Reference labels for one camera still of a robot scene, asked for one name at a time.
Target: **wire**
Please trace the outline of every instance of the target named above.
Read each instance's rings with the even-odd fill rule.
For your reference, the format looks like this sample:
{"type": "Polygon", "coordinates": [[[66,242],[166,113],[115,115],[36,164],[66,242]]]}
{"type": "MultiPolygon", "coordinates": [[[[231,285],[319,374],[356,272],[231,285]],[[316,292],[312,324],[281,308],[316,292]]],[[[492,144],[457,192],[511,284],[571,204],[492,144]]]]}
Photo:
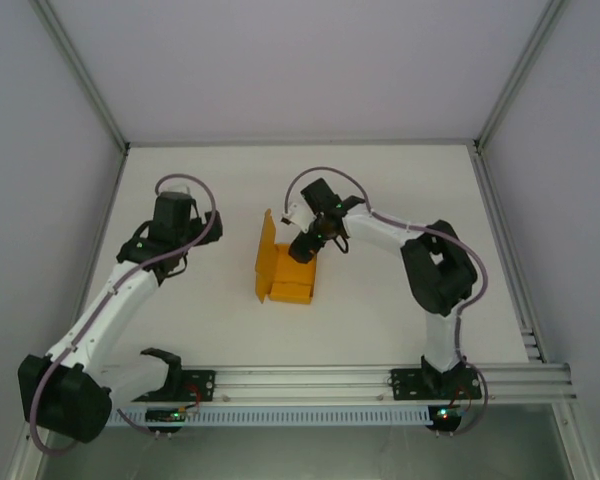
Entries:
{"type": "MultiPolygon", "coordinates": [[[[217,214],[216,200],[215,200],[215,197],[213,196],[213,193],[209,189],[209,187],[207,187],[207,185],[202,180],[200,180],[192,175],[188,175],[186,173],[172,173],[172,174],[166,175],[166,176],[162,177],[160,180],[158,180],[158,182],[156,183],[155,188],[154,188],[156,195],[160,194],[160,187],[162,186],[162,184],[164,182],[166,182],[167,180],[171,180],[173,178],[182,178],[185,180],[190,180],[190,181],[200,185],[204,189],[204,191],[209,196],[209,201],[211,202],[211,216],[209,217],[209,221],[207,222],[205,228],[202,230],[200,235],[198,235],[196,238],[194,238],[188,244],[184,245],[183,247],[177,248],[171,252],[167,252],[162,255],[158,255],[157,257],[146,260],[146,261],[140,263],[139,265],[135,266],[131,270],[129,270],[122,277],[120,277],[120,279],[113,285],[113,287],[111,289],[112,291],[107,292],[105,294],[105,296],[102,298],[102,300],[100,300],[100,303],[98,303],[98,305],[94,309],[93,313],[89,316],[89,318],[86,321],[86,323],[84,324],[84,326],[80,329],[80,331],[76,334],[74,339],[71,341],[70,346],[67,347],[62,353],[60,353],[60,355],[58,355],[58,357],[53,361],[53,363],[49,366],[47,371],[44,373],[44,375],[40,379],[40,383],[38,383],[35,393],[33,394],[33,400],[31,402],[31,410],[29,412],[29,432],[31,434],[31,439],[33,440],[34,445],[42,453],[44,453],[46,455],[50,455],[50,456],[64,455],[69,450],[74,448],[76,446],[76,444],[78,443],[78,442],[74,441],[73,443],[71,443],[71,445],[69,445],[68,447],[65,447],[65,448],[50,448],[44,444],[44,442],[40,438],[40,434],[38,433],[37,426],[38,426],[38,409],[40,407],[40,398],[42,397],[44,389],[47,386],[47,383],[49,382],[49,379],[51,378],[53,373],[62,364],[64,359],[67,358],[67,356],[72,351],[75,351],[78,348],[77,345],[80,343],[80,340],[82,340],[84,338],[84,336],[87,334],[87,332],[89,331],[91,326],[94,324],[94,322],[100,315],[100,313],[102,313],[102,310],[104,310],[104,308],[109,303],[111,298],[113,298],[114,295],[117,294],[120,287],[127,280],[129,280],[138,271],[140,271],[146,267],[149,267],[149,266],[156,264],[158,262],[161,262],[163,260],[167,260],[169,258],[178,256],[182,253],[186,253],[189,249],[195,247],[198,243],[200,243],[202,241],[202,239],[204,239],[204,237],[206,237],[206,235],[209,233],[209,231],[213,227],[213,224],[216,219],[216,214],[217,214]]],[[[129,425],[131,425],[131,426],[135,425],[135,423],[133,423],[133,421],[130,418],[128,418],[124,414],[124,412],[122,412],[121,410],[118,410],[118,413],[120,414],[122,419],[125,422],[127,422],[129,425]]],[[[143,427],[140,427],[139,425],[135,425],[134,428],[136,428],[136,430],[140,429],[140,431],[142,431],[143,427]]]]}
{"type": "Polygon", "coordinates": [[[185,410],[189,410],[190,408],[196,407],[196,413],[195,415],[200,413],[200,400],[201,400],[201,395],[200,395],[200,391],[198,390],[198,387],[196,387],[195,385],[185,385],[185,388],[187,390],[189,390],[190,392],[193,392],[196,394],[196,403],[192,403],[191,405],[187,405],[186,407],[184,407],[185,410]]]}
{"type": "Polygon", "coordinates": [[[464,409],[465,413],[469,411],[469,409],[471,408],[471,394],[469,393],[469,390],[467,390],[463,385],[460,385],[458,388],[456,388],[456,393],[453,394],[453,399],[451,400],[451,403],[449,403],[449,405],[447,405],[445,408],[455,408],[453,404],[456,402],[456,400],[459,400],[458,394],[460,392],[464,392],[464,394],[469,399],[469,405],[467,406],[467,408],[464,409]]]}
{"type": "Polygon", "coordinates": [[[160,436],[160,432],[152,432],[147,427],[143,427],[142,425],[138,425],[136,422],[131,420],[126,413],[124,413],[120,408],[116,410],[118,415],[124,420],[124,423],[133,428],[136,432],[140,432],[144,435],[148,435],[150,437],[158,438],[160,436]]]}
{"type": "Polygon", "coordinates": [[[429,235],[434,235],[436,237],[440,237],[443,240],[451,242],[454,245],[460,247],[462,250],[467,252],[467,254],[475,261],[476,265],[478,266],[478,269],[480,270],[480,275],[482,277],[482,285],[481,285],[478,293],[476,293],[472,298],[470,298],[466,302],[460,304],[460,306],[458,306],[458,308],[456,309],[456,325],[455,325],[455,329],[454,329],[454,345],[455,345],[455,350],[456,350],[456,355],[458,357],[458,360],[461,363],[463,363],[465,366],[469,367],[471,370],[476,372],[476,375],[480,379],[480,382],[482,383],[482,387],[484,390],[484,401],[482,403],[482,408],[480,409],[480,412],[478,412],[478,414],[473,419],[471,419],[471,421],[469,422],[469,424],[466,427],[461,428],[460,430],[456,430],[453,433],[451,433],[451,432],[440,432],[440,433],[442,433],[443,435],[455,436],[455,435],[462,435],[464,433],[467,433],[467,432],[473,430],[482,421],[482,419],[484,418],[484,415],[487,411],[487,407],[489,405],[489,387],[487,386],[487,380],[485,379],[482,371],[478,367],[476,367],[473,363],[470,363],[469,361],[467,361],[467,357],[462,354],[462,348],[461,348],[462,316],[461,315],[462,315],[462,312],[467,307],[470,307],[471,305],[476,303],[478,300],[480,300],[487,291],[487,288],[489,286],[489,274],[487,273],[487,268],[485,267],[484,262],[471,247],[469,247],[467,244],[465,244],[461,240],[459,240],[455,237],[452,237],[451,235],[448,235],[444,232],[440,232],[438,230],[434,230],[432,228],[422,226],[422,225],[406,224],[406,223],[400,222],[400,221],[392,219],[392,218],[387,218],[387,217],[383,216],[382,214],[375,212],[373,210],[373,208],[371,207],[371,200],[369,199],[369,195],[367,194],[367,191],[364,189],[364,187],[350,175],[344,173],[341,170],[338,170],[337,168],[333,168],[333,167],[327,167],[327,166],[312,167],[312,168],[308,168],[307,170],[298,174],[291,181],[291,183],[289,184],[289,187],[287,188],[287,192],[284,197],[285,213],[288,212],[288,210],[289,210],[289,197],[291,196],[291,191],[293,190],[293,187],[295,186],[295,184],[298,183],[298,180],[300,180],[306,174],[311,173],[311,172],[316,172],[316,171],[327,171],[327,172],[336,173],[336,174],[340,175],[341,177],[344,177],[347,180],[351,181],[351,183],[353,183],[358,188],[358,190],[360,190],[360,193],[362,194],[362,197],[364,199],[364,203],[367,207],[367,210],[369,211],[369,213],[371,214],[371,216],[373,218],[375,218],[381,222],[384,222],[387,225],[391,225],[393,227],[410,229],[413,231],[427,233],[429,235]]]}

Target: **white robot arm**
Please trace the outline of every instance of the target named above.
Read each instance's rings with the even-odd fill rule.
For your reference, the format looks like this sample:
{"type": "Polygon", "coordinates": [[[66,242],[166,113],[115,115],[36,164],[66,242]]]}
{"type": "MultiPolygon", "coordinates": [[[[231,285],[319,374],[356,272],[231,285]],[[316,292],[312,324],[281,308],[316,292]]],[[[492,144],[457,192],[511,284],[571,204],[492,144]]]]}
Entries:
{"type": "MultiPolygon", "coordinates": [[[[283,215],[283,222],[302,230],[289,247],[289,254],[306,263],[328,240],[347,253],[348,239],[355,239],[399,256],[411,293],[425,311],[423,377],[434,393],[453,392],[453,378],[464,368],[455,342],[457,310],[477,281],[477,272],[466,252],[440,237],[418,231],[417,224],[370,212],[361,198],[341,200],[323,179],[303,189],[302,196],[308,207],[293,203],[283,215]],[[433,255],[439,255],[440,261],[434,260],[433,255]]],[[[438,221],[428,228],[457,238],[447,222],[438,221]]]]}
{"type": "Polygon", "coordinates": [[[215,204],[205,214],[206,224],[197,213],[188,194],[159,194],[153,219],[122,246],[118,264],[78,322],[44,357],[28,355],[21,363],[20,394],[32,428],[39,425],[87,443],[102,431],[112,409],[148,392],[166,400],[175,395],[182,374],[176,355],[149,348],[131,365],[107,371],[105,362],[140,306],[166,279],[184,272],[188,249],[222,236],[215,204]]]}

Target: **gray wall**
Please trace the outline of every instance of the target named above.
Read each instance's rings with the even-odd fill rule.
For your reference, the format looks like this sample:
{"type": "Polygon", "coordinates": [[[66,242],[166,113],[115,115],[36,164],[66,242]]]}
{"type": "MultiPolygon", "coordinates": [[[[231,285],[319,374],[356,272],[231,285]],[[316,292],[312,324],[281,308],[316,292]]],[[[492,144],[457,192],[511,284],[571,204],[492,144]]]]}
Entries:
{"type": "Polygon", "coordinates": [[[131,141],[475,138],[546,0],[52,0],[131,141]]]}
{"type": "Polygon", "coordinates": [[[487,157],[600,448],[600,0],[572,2],[487,157]]]}
{"type": "Polygon", "coordinates": [[[117,159],[28,2],[0,1],[0,478],[16,370],[70,323],[117,159]]]}

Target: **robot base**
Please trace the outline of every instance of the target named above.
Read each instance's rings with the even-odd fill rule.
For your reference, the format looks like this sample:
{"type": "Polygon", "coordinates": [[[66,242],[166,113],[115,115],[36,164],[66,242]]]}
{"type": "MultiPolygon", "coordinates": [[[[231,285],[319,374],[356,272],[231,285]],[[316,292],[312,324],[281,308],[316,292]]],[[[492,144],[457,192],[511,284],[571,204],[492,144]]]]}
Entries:
{"type": "Polygon", "coordinates": [[[440,373],[424,358],[422,368],[394,368],[391,370],[394,400],[479,400],[482,390],[478,375],[464,364],[457,364],[448,372],[440,373]]]}

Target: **yellow box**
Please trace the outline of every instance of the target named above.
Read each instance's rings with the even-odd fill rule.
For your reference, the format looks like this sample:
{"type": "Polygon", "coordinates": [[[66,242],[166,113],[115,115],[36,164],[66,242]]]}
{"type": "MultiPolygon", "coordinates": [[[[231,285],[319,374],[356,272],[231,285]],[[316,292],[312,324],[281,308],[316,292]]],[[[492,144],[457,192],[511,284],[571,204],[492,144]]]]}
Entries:
{"type": "Polygon", "coordinates": [[[261,303],[264,297],[275,302],[308,305],[313,298],[318,256],[307,263],[298,263],[289,256],[289,245],[275,243],[276,226],[271,210],[264,214],[258,258],[256,260],[256,295],[261,303]]]}

